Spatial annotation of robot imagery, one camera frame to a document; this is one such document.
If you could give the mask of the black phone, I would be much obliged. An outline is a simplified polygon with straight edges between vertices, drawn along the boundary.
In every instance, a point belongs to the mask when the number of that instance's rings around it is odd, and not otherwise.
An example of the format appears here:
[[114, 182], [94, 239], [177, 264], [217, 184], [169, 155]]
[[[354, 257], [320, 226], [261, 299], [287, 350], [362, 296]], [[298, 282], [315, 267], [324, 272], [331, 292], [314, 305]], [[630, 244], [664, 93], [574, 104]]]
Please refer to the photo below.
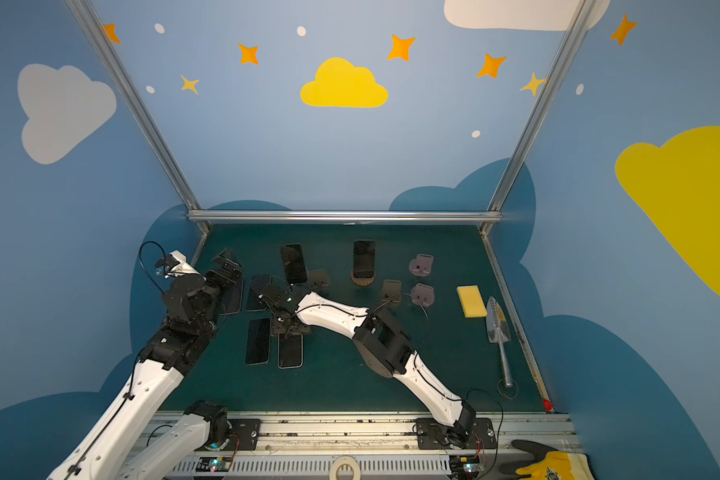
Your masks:
[[285, 280], [289, 284], [303, 284], [308, 281], [308, 272], [300, 244], [282, 245], [280, 247], [280, 256]]
[[355, 279], [375, 277], [376, 244], [373, 240], [356, 240], [353, 245], [352, 276]]

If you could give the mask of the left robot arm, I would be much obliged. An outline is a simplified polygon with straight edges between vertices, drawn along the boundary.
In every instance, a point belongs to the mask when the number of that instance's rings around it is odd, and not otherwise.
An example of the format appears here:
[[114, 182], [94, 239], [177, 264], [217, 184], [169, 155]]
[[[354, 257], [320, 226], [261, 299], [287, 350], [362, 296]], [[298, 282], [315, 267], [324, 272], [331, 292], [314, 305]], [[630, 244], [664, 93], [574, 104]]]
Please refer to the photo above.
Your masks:
[[214, 268], [200, 273], [181, 252], [162, 253], [154, 268], [171, 281], [161, 291], [166, 315], [118, 396], [51, 479], [116, 477], [139, 434], [217, 335], [225, 297], [239, 285], [243, 267], [230, 249], [213, 261]]

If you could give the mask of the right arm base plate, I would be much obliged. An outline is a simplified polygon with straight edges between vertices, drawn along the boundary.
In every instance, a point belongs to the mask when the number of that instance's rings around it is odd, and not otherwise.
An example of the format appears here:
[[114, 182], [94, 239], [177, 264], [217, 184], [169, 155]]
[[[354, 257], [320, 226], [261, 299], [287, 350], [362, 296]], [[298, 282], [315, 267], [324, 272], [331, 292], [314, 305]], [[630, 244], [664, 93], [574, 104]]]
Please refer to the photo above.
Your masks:
[[498, 445], [493, 423], [488, 418], [477, 418], [465, 440], [448, 436], [446, 428], [432, 418], [418, 418], [412, 427], [420, 450], [477, 450], [496, 449]]

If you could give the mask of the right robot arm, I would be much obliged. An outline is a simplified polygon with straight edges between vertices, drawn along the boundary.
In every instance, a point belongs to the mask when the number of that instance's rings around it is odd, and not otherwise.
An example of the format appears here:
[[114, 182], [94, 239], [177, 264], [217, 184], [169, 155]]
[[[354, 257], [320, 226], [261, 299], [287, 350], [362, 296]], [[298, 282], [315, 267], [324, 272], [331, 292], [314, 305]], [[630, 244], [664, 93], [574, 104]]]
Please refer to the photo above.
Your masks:
[[474, 408], [428, 368], [410, 335], [386, 307], [354, 307], [297, 285], [282, 290], [268, 284], [256, 296], [272, 312], [283, 335], [320, 327], [351, 339], [372, 371], [399, 381], [427, 407], [438, 443], [468, 446], [476, 420]]

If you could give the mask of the silver phone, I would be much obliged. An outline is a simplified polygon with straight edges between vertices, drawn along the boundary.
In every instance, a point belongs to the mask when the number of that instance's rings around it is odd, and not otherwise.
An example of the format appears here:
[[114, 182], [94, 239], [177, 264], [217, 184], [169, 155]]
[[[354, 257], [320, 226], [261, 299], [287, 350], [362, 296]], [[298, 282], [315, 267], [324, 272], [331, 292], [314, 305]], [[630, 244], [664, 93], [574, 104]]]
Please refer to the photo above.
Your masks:
[[278, 336], [278, 367], [283, 370], [300, 368], [304, 361], [302, 334]]

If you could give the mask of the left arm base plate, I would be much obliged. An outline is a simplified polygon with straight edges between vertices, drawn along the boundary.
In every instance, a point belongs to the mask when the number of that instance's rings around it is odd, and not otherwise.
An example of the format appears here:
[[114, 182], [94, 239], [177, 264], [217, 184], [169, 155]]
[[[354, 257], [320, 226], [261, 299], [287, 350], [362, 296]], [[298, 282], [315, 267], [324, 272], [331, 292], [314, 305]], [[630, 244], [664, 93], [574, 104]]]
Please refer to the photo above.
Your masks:
[[223, 426], [220, 420], [210, 423], [208, 438], [196, 452], [253, 451], [261, 428], [258, 418], [232, 418]]

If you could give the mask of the blue-edged phone back row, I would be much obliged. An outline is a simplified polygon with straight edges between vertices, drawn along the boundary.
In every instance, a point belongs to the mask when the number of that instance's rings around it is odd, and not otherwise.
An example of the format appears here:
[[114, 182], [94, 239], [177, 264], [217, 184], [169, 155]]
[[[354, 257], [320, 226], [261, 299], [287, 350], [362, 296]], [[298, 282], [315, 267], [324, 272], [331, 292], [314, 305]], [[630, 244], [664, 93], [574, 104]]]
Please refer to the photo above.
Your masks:
[[248, 324], [245, 364], [266, 364], [270, 358], [270, 320], [253, 319]]

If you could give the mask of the light blue phone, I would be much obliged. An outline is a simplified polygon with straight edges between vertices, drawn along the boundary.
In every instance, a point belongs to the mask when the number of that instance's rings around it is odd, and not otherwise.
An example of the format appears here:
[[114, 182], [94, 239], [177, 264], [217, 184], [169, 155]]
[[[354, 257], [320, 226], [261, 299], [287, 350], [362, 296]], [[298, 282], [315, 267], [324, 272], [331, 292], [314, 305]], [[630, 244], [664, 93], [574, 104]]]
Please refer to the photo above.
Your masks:
[[269, 274], [257, 274], [251, 277], [246, 301], [247, 312], [258, 312], [267, 308], [266, 303], [261, 299], [261, 295], [271, 281], [272, 277]]

